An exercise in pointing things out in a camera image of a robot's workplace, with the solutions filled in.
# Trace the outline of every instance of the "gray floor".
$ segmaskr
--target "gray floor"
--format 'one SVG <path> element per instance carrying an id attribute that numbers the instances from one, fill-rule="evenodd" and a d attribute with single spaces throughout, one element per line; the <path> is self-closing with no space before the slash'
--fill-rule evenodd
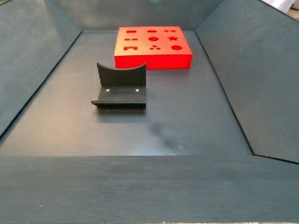
<path id="1" fill-rule="evenodd" d="M 97 110 L 96 63 L 113 66 L 114 31 L 85 31 L 0 144 L 1 156 L 249 155 L 192 31 L 190 70 L 146 71 L 146 109 Z"/>

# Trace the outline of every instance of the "red shape sorter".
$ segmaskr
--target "red shape sorter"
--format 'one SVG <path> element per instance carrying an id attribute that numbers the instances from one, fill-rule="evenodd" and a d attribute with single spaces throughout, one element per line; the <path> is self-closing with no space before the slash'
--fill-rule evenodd
<path id="1" fill-rule="evenodd" d="M 188 69 L 192 50 L 178 26 L 120 27 L 114 50 L 116 68 Z"/>

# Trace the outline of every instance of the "circular hole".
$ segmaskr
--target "circular hole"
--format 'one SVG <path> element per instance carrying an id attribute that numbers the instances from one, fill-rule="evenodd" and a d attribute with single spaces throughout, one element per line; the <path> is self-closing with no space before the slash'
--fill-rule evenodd
<path id="1" fill-rule="evenodd" d="M 178 45 L 173 45 L 173 46 L 172 46 L 172 49 L 173 49 L 174 51 L 180 51 L 182 48 L 181 48 Z"/>
<path id="2" fill-rule="evenodd" d="M 158 40 L 158 38 L 157 37 L 150 37 L 149 40 L 156 41 L 156 40 Z"/>

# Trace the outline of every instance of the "star-shaped hole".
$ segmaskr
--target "star-shaped hole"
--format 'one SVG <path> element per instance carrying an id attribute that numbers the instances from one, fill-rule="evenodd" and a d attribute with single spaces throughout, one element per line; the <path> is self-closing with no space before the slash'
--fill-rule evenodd
<path id="1" fill-rule="evenodd" d="M 169 37 L 168 39 L 169 39 L 169 40 L 177 40 L 177 38 L 176 38 L 176 37 Z"/>

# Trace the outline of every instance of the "black bracket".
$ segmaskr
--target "black bracket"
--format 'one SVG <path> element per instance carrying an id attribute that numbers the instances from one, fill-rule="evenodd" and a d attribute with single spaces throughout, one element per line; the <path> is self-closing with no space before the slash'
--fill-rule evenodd
<path id="1" fill-rule="evenodd" d="M 113 69 L 97 63 L 97 74 L 101 88 L 92 104 L 117 109 L 145 107 L 145 64 L 129 69 Z"/>

